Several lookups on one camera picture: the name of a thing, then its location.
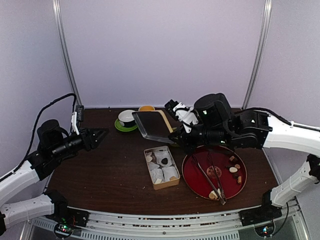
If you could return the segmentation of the beige rectangular tin box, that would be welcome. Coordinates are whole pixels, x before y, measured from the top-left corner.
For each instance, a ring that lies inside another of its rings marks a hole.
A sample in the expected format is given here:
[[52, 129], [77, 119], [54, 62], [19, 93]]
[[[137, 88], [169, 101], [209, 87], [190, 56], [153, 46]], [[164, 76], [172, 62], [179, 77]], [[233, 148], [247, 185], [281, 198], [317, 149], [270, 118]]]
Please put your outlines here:
[[181, 175], [168, 146], [145, 149], [143, 154], [154, 190], [180, 183]]

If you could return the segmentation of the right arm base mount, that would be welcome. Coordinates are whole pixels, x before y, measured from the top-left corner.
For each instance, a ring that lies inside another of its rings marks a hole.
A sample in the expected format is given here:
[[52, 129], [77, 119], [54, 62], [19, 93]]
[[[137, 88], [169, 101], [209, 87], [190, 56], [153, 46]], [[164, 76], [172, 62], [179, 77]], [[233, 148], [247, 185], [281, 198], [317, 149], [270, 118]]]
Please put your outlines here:
[[282, 208], [272, 205], [271, 190], [268, 190], [262, 196], [261, 206], [241, 210], [238, 214], [244, 227], [280, 218], [282, 216]]

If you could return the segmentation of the bear print tin lid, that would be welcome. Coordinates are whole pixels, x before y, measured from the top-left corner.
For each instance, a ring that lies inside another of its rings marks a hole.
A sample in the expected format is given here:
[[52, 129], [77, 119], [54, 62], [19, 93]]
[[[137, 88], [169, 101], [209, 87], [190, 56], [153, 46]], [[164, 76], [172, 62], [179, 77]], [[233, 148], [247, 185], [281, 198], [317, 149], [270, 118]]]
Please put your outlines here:
[[132, 116], [144, 139], [174, 144], [169, 138], [172, 126], [162, 110], [134, 111]]

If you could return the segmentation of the cream half round chocolate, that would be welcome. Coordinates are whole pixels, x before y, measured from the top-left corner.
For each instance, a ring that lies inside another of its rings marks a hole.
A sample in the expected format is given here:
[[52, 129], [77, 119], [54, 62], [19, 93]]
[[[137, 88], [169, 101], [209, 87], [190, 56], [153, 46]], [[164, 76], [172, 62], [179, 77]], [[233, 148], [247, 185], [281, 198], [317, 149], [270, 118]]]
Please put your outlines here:
[[150, 163], [153, 160], [153, 157], [151, 155], [146, 156], [146, 161]]

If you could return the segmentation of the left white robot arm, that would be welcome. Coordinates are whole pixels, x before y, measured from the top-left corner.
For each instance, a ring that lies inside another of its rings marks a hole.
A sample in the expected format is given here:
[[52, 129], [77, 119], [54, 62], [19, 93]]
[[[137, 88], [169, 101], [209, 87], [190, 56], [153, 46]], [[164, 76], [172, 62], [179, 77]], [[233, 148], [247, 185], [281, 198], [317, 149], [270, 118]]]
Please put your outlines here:
[[96, 149], [109, 133], [107, 128], [80, 128], [69, 134], [56, 119], [45, 121], [37, 130], [39, 144], [18, 170], [0, 179], [0, 230], [40, 216], [52, 216], [57, 222], [68, 222], [72, 211], [68, 201], [56, 190], [16, 203], [8, 200], [25, 188], [47, 178], [65, 160], [81, 150]]

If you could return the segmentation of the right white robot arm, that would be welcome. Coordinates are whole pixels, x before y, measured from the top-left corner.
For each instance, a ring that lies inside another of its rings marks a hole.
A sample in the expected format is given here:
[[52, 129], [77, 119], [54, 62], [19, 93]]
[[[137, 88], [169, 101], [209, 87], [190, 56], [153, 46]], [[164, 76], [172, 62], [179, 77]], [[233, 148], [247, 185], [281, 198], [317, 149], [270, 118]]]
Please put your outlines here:
[[289, 121], [263, 107], [233, 111], [223, 93], [202, 96], [193, 106], [170, 100], [165, 110], [181, 123], [169, 139], [190, 155], [200, 146], [276, 149], [306, 155], [295, 173], [266, 194], [266, 202], [256, 210], [261, 221], [268, 220], [276, 208], [320, 181], [319, 127]]

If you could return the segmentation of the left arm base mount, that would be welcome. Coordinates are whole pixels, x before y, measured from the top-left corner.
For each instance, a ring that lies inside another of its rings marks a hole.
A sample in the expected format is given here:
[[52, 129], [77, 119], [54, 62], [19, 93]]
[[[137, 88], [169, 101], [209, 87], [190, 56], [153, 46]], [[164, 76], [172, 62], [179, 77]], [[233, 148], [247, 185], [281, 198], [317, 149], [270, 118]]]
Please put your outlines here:
[[69, 207], [68, 200], [57, 190], [46, 191], [44, 195], [48, 196], [54, 205], [53, 213], [46, 215], [46, 218], [74, 227], [87, 226], [90, 215], [88, 211]]

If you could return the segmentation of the tan small chocolate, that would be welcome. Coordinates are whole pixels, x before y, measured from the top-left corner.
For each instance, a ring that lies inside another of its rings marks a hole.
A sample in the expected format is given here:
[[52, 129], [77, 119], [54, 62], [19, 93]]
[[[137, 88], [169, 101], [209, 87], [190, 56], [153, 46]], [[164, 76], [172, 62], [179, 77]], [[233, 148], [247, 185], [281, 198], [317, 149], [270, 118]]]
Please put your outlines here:
[[155, 181], [155, 184], [160, 184], [161, 182], [162, 182], [162, 179], [157, 178], [156, 181]]

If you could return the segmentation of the dark oval chocolate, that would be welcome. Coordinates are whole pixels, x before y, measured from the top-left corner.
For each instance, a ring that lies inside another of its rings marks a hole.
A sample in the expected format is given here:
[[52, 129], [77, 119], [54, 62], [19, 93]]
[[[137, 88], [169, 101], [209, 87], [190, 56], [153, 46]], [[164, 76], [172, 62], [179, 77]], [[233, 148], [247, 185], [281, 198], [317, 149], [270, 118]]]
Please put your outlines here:
[[161, 163], [162, 163], [163, 165], [167, 165], [168, 162], [169, 162], [169, 160], [168, 160], [166, 157], [161, 160]]

